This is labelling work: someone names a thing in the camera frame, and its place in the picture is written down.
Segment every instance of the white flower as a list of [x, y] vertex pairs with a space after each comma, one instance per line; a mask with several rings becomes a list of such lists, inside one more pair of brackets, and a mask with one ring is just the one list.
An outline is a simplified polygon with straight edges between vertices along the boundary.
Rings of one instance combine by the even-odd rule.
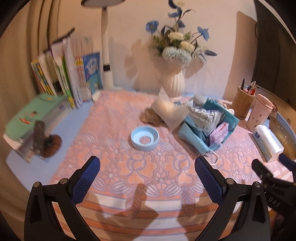
[[182, 41], [181, 42], [181, 48], [185, 49], [185, 50], [187, 50], [189, 52], [193, 52], [194, 49], [195, 49], [195, 46], [193, 44], [191, 44], [190, 42]]
[[196, 49], [196, 52], [199, 52], [199, 53], [200, 52], [205, 52], [206, 49], [207, 49], [206, 47], [198, 46], [197, 49]]
[[177, 33], [177, 32], [170, 32], [168, 34], [168, 37], [171, 41], [173, 41], [174, 39], [176, 40], [184, 40], [184, 36], [181, 33]]
[[179, 7], [179, 8], [183, 7], [184, 5], [185, 5], [184, 2], [178, 2], [178, 3], [176, 4], [176, 6]]
[[167, 47], [163, 51], [163, 58], [166, 61], [179, 61], [182, 64], [189, 64], [192, 60], [191, 54], [184, 49], [177, 49], [175, 47]]

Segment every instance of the pen holder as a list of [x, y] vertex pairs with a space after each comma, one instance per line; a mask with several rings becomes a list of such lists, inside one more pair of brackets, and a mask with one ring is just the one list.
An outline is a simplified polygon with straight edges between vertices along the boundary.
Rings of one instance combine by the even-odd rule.
[[231, 108], [234, 110], [235, 117], [240, 120], [246, 119], [255, 98], [255, 95], [249, 95], [238, 87], [237, 94], [235, 95], [231, 105]]

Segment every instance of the blue cloth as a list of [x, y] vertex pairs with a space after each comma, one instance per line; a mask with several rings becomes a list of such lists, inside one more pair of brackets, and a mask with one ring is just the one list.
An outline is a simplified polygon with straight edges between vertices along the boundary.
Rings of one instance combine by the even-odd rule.
[[181, 140], [185, 140], [193, 145], [202, 155], [210, 150], [215, 151], [220, 147], [219, 144], [209, 146], [209, 136], [201, 128], [197, 127], [189, 116], [185, 118], [185, 122], [180, 128], [178, 136]]
[[211, 98], [208, 98], [206, 103], [204, 104], [203, 108], [205, 110], [219, 110], [223, 112], [223, 115], [221, 117], [221, 120], [218, 124], [222, 124], [223, 122], [227, 122], [229, 124], [228, 126], [228, 135], [226, 138], [222, 141], [224, 143], [228, 137], [234, 132], [235, 128], [237, 127], [237, 124], [239, 123], [239, 119], [236, 118], [233, 114], [228, 112], [226, 109], [224, 109], [220, 104], [218, 104], [217, 101], [212, 100]]

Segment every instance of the curtain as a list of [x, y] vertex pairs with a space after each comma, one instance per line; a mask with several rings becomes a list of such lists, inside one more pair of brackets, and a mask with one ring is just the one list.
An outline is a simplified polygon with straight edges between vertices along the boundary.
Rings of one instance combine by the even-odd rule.
[[[30, 62], [57, 38], [60, 0], [31, 0], [0, 39], [0, 134], [7, 122], [38, 94]], [[23, 240], [29, 192], [6, 164], [10, 146], [0, 137], [0, 210]]]

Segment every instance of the pink cup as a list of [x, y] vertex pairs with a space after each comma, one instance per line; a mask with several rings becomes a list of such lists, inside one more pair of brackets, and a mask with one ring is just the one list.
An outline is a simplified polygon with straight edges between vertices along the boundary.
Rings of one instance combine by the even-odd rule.
[[247, 128], [254, 132], [255, 127], [263, 125], [274, 105], [263, 95], [258, 95], [255, 100], [252, 112], [247, 122]]

